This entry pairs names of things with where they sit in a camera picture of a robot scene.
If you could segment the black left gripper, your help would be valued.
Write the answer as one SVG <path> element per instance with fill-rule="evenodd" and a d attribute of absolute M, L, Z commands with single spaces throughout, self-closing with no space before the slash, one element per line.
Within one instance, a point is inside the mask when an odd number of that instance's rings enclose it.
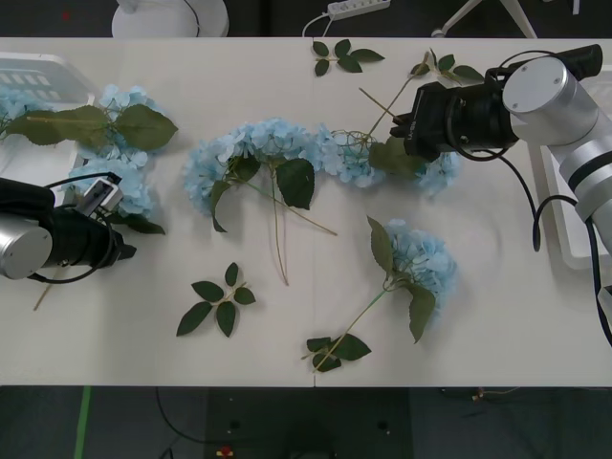
<path fill-rule="evenodd" d="M 112 266 L 118 261 L 133 258 L 137 249 L 134 246 L 126 244 L 120 233 L 112 231 L 112 250 L 108 256 L 108 265 Z"/>

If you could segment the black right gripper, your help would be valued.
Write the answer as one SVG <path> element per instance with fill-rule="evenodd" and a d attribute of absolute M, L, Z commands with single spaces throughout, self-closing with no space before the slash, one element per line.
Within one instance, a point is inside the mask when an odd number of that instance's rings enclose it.
<path fill-rule="evenodd" d="M 435 161 L 442 153 L 453 151 L 447 135 L 447 117 L 455 88 L 446 88 L 439 82 L 425 84 L 417 89 L 412 110 L 393 117 L 389 134 L 404 139 L 408 156 Z"/>

